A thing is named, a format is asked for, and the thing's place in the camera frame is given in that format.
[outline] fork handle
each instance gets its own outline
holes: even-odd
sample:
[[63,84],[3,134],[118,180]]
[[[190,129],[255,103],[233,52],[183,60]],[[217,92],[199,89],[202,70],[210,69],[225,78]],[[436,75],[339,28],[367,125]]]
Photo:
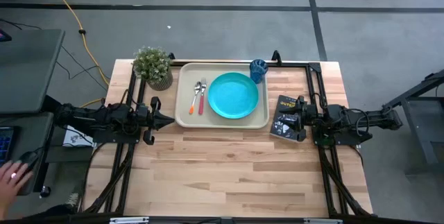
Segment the fork handle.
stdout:
[[200,95],[199,114],[203,113],[203,93]]

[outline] green plant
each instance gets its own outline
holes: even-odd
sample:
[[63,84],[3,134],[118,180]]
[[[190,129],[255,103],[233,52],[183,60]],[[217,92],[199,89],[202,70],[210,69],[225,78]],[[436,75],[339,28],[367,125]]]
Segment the green plant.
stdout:
[[169,72],[171,60],[160,47],[143,46],[134,53],[134,72],[148,83],[160,82]]

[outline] black book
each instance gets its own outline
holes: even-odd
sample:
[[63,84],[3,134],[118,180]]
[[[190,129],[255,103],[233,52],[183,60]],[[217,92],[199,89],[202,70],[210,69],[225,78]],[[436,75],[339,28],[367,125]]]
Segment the black book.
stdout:
[[296,116],[293,114],[283,114],[280,112],[280,110],[288,109],[290,107],[294,107],[296,104],[296,99],[279,95],[279,99],[277,100],[276,105],[276,111],[275,116],[273,117],[273,124],[271,124],[271,130],[270,134],[276,136],[285,138],[289,141],[296,141],[296,138],[298,136],[298,132],[295,132],[294,130],[290,129],[289,126],[286,126],[283,124],[280,120],[287,120],[287,121],[295,121]]

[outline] fork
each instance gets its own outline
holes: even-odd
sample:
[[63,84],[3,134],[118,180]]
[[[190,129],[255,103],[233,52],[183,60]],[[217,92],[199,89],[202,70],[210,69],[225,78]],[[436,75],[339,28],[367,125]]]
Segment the fork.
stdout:
[[202,78],[200,88],[202,88],[202,92],[200,93],[199,114],[203,114],[203,92],[207,88],[207,80],[205,78]]

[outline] potted plant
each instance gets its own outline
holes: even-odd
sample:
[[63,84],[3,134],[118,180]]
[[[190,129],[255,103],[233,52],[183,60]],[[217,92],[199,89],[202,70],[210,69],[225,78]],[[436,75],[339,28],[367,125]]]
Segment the potted plant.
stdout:
[[173,83],[171,59],[160,47],[142,47],[135,54],[134,72],[141,76],[154,90],[168,89]]

